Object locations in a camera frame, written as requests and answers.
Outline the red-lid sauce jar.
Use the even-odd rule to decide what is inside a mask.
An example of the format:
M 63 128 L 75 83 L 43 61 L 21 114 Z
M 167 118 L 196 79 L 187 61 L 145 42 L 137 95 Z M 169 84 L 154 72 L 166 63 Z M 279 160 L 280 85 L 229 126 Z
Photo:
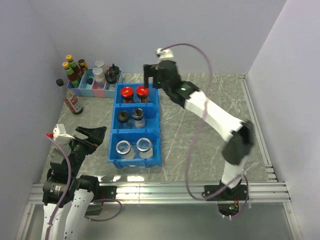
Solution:
M 145 88 L 143 85 L 140 85 L 136 88 L 136 95 L 140 103 L 149 102 L 149 88 Z
M 134 103 L 134 90 L 131 87 L 123 87 L 120 94 L 125 104 Z

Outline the small silver-lid glass jar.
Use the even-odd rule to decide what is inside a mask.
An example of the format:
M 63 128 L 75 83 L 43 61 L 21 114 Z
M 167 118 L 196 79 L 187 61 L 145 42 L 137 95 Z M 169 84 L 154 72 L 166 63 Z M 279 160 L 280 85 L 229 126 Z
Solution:
M 127 160 L 134 159 L 136 155 L 134 147 L 127 140 L 121 140 L 117 143 L 116 152 L 122 159 Z

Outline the black knob-lid glass jar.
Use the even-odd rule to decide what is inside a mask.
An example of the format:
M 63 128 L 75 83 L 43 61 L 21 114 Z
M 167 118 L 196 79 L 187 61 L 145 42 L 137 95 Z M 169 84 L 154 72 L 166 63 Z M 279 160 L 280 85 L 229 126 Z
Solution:
M 120 127 L 122 129 L 131 129 L 132 128 L 130 115 L 127 111 L 121 110 L 117 114 L 117 120 L 118 120 Z

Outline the large silver-lid glass jar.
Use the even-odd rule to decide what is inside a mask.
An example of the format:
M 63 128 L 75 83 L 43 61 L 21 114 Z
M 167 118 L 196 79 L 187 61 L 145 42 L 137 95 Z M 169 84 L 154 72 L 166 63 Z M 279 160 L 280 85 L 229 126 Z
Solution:
M 141 159 L 150 159 L 153 157 L 153 144 L 149 138 L 140 138 L 136 143 L 136 147 Z

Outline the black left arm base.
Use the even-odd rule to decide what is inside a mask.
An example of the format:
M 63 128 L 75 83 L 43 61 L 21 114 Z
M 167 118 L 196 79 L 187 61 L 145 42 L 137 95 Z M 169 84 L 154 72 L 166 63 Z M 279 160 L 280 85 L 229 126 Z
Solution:
M 93 200 L 100 199 L 115 199 L 117 194 L 117 187 L 115 185 L 100 185 L 97 194 L 94 195 Z M 91 202 L 86 210 L 85 215 L 88 217 L 95 217 L 100 215 L 103 209 L 103 202 Z

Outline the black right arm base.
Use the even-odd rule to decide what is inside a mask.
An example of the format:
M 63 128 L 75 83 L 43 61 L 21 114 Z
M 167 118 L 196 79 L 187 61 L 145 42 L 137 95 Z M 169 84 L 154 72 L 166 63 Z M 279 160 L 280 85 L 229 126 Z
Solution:
M 206 201 L 217 202 L 217 209 L 219 214 L 223 218 L 232 220 L 236 218 L 243 210 L 240 206 L 240 202 L 244 201 L 243 207 L 245 207 L 249 200 L 249 186 L 238 183 L 235 188 L 227 187 L 223 191 L 219 192 L 216 196 L 207 198 L 213 193 L 220 190 L 225 185 L 222 182 L 219 185 L 205 185 L 204 192 L 201 194 Z

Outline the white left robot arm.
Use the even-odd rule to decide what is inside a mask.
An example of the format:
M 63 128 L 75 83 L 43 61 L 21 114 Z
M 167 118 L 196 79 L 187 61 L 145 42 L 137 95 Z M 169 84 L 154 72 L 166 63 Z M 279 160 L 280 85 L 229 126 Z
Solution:
M 43 240 L 76 240 L 80 225 L 91 201 L 101 195 L 95 176 L 78 172 L 86 156 L 93 154 L 103 143 L 107 127 L 76 127 L 85 136 L 80 139 L 66 132 L 63 124 L 56 124 L 46 138 L 54 145 L 47 180 L 43 184 Z

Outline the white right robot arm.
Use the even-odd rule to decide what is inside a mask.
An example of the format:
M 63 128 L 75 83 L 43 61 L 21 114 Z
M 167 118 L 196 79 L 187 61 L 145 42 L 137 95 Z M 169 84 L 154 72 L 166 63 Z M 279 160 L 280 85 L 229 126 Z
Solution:
M 182 80 L 173 60 L 143 65 L 146 88 L 149 87 L 150 78 L 153 88 L 162 89 L 172 102 L 201 117 L 224 140 L 222 157 L 225 164 L 220 194 L 226 200 L 233 199 L 238 193 L 246 158 L 254 145 L 253 123 L 232 116 L 211 101 L 195 84 Z

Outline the black knob jar front tray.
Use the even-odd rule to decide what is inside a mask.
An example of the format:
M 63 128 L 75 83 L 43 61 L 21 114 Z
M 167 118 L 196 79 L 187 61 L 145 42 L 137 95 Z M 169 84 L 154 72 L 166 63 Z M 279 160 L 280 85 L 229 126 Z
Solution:
M 116 89 L 116 84 L 118 82 L 117 76 L 114 73 L 109 72 L 106 76 L 107 88 L 110 91 L 114 91 Z

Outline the blue three-compartment plastic bin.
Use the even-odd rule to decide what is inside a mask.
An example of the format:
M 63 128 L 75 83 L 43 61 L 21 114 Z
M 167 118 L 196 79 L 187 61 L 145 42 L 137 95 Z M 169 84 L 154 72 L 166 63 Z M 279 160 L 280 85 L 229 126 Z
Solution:
M 118 169 L 162 165 L 159 91 L 152 85 L 117 85 L 107 161 Z

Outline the silver-lid jar back tray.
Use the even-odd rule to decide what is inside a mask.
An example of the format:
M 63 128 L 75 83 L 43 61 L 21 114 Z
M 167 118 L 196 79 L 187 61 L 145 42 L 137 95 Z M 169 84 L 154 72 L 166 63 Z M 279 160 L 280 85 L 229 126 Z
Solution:
M 96 60 L 94 65 L 96 68 L 101 68 L 103 70 L 104 75 L 108 72 L 108 69 L 104 60 Z

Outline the pastel compartment organizer tray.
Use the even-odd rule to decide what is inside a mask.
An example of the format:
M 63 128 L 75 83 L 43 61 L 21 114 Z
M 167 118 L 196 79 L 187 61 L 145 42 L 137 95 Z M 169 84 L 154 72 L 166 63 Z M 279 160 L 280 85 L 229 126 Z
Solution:
M 91 85 L 87 84 L 87 78 L 93 79 L 93 83 Z M 67 87 L 72 89 L 75 95 L 78 97 L 99 97 L 99 98 L 115 97 L 115 90 L 108 90 L 107 83 L 104 85 L 104 88 L 98 87 L 93 75 L 93 68 L 89 68 L 84 73 L 78 87 L 73 87 L 70 81 L 68 82 Z

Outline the small black item in tray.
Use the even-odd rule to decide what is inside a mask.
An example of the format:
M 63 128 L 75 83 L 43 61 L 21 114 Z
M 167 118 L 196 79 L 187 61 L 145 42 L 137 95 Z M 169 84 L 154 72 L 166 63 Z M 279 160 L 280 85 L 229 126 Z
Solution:
M 86 82 L 87 82 L 88 85 L 92 85 L 92 84 L 93 84 L 93 81 L 94 81 L 94 80 L 93 80 L 91 77 L 89 77 L 89 78 L 86 79 Z

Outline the green-neck sauce bottle front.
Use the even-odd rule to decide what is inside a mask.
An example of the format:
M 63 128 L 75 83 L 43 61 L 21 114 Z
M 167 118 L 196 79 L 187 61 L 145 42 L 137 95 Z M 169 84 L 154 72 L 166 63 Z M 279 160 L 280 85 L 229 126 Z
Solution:
M 78 75 L 74 72 L 74 70 L 71 68 L 69 62 L 65 61 L 62 63 L 62 67 L 64 68 L 68 80 L 71 82 L 71 84 L 73 85 L 74 88 L 78 88 L 79 87 L 79 78 Z

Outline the green-neck sauce bottle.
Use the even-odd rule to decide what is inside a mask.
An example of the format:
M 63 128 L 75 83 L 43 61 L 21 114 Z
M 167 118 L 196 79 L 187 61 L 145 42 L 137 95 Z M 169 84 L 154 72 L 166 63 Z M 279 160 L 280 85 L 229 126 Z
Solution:
M 65 61 L 62 63 L 62 67 L 64 68 L 68 80 L 71 82 L 71 84 L 73 85 L 74 88 L 78 88 L 79 87 L 79 78 L 78 75 L 74 72 L 74 70 L 71 68 L 69 62 Z
M 72 68 L 72 70 L 77 74 L 77 76 L 79 77 L 79 79 L 82 78 L 83 76 L 83 72 L 81 70 L 81 68 L 76 64 L 76 62 L 74 61 L 73 57 L 71 54 L 68 54 L 65 56 L 66 60 L 68 61 L 70 67 Z

